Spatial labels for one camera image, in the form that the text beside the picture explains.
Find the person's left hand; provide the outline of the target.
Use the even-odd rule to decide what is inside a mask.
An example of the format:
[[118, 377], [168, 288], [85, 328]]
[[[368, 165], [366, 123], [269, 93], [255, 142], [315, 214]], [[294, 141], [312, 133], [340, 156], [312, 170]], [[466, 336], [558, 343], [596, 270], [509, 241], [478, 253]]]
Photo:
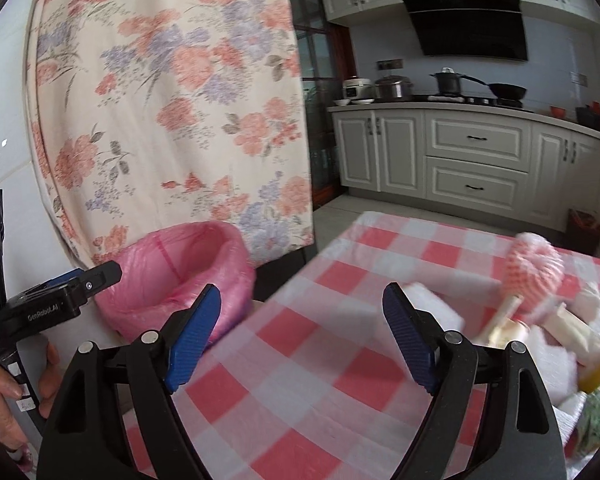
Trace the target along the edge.
[[[46, 369], [38, 382], [41, 401], [38, 410], [44, 418], [50, 416], [53, 403], [57, 396], [62, 376], [59, 367], [60, 357], [55, 346], [49, 342], [46, 346]], [[0, 367], [0, 442], [9, 451], [18, 450], [28, 442], [6, 400], [19, 400], [22, 389], [15, 379], [4, 368]]]

